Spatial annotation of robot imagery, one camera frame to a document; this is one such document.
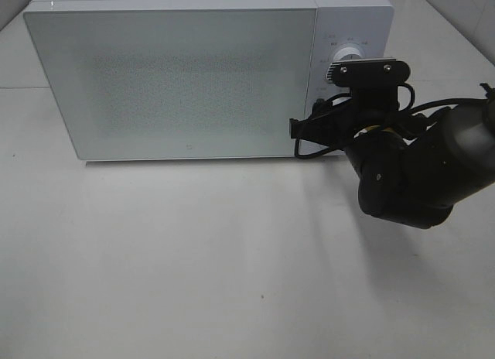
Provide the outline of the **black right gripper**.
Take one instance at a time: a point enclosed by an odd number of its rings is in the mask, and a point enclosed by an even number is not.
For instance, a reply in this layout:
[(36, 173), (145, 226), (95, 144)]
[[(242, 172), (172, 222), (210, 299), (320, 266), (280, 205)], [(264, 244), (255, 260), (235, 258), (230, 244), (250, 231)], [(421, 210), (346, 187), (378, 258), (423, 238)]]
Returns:
[(400, 149), (401, 138), (383, 126), (400, 111), (398, 90), (409, 78), (409, 65), (395, 58), (341, 60), (330, 64), (325, 81), (334, 85), (392, 85), (352, 87), (343, 94), (317, 101), (310, 116), (289, 122), (290, 137), (324, 149)]

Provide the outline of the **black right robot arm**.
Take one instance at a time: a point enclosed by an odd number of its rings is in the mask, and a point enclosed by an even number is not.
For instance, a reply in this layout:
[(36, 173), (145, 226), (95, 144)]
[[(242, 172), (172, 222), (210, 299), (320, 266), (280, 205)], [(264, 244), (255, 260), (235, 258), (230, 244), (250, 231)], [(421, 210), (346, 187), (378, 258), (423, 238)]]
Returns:
[(342, 93), (316, 101), (308, 118), (291, 119), (289, 134), (320, 145), (321, 155), (345, 153), (365, 214), (428, 229), (494, 182), (494, 89), (483, 84), (482, 98), (401, 107), (410, 73), (392, 58), (333, 63), (326, 79)]

